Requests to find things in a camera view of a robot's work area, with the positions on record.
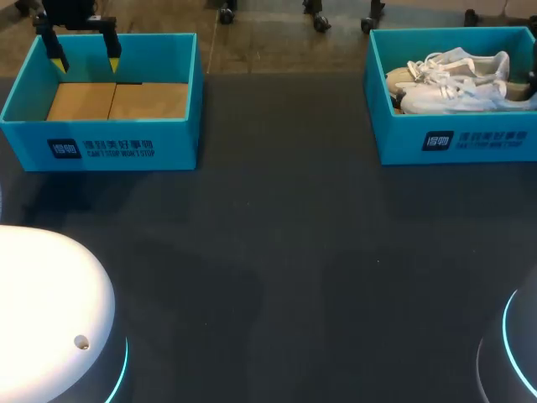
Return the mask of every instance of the white sneaker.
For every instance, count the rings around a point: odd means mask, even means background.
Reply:
[[[407,67],[390,71],[386,75],[386,83],[390,95],[396,97],[399,90],[415,86],[416,83],[430,82],[431,79],[434,81],[439,75],[460,81],[471,77],[478,85],[494,80],[507,81],[509,55],[501,51],[490,57],[474,56],[462,48],[432,53],[425,61],[409,61]]]
[[[537,93],[525,101],[510,101],[506,95],[505,81],[476,86],[472,79],[447,79],[443,85],[420,84],[408,89],[401,110],[411,115],[537,110]]]

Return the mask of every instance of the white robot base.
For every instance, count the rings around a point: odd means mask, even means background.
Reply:
[[[537,402],[537,271],[515,291],[477,351],[484,403]]]
[[[0,402],[132,399],[110,279],[57,233],[0,226]]]

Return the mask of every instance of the printed logo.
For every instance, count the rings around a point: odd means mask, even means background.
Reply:
[[[47,140],[47,143],[55,158],[60,160],[82,158],[74,139],[53,139]]]
[[[445,151],[450,148],[453,132],[428,132],[422,151]]]

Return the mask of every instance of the chair leg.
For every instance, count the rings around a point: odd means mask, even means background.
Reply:
[[[381,3],[380,0],[371,0],[371,7],[369,9],[369,17],[362,18],[361,28],[362,32],[369,34],[371,29],[378,27],[378,22],[383,15],[385,3]]]
[[[325,33],[331,28],[328,18],[320,15],[322,11],[322,0],[304,0],[304,14],[311,14],[313,18],[313,28],[317,32]]]

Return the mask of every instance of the white dome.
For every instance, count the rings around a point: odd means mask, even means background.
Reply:
[[[102,351],[114,312],[112,284],[89,250],[0,225],[0,402],[46,402],[69,389]]]

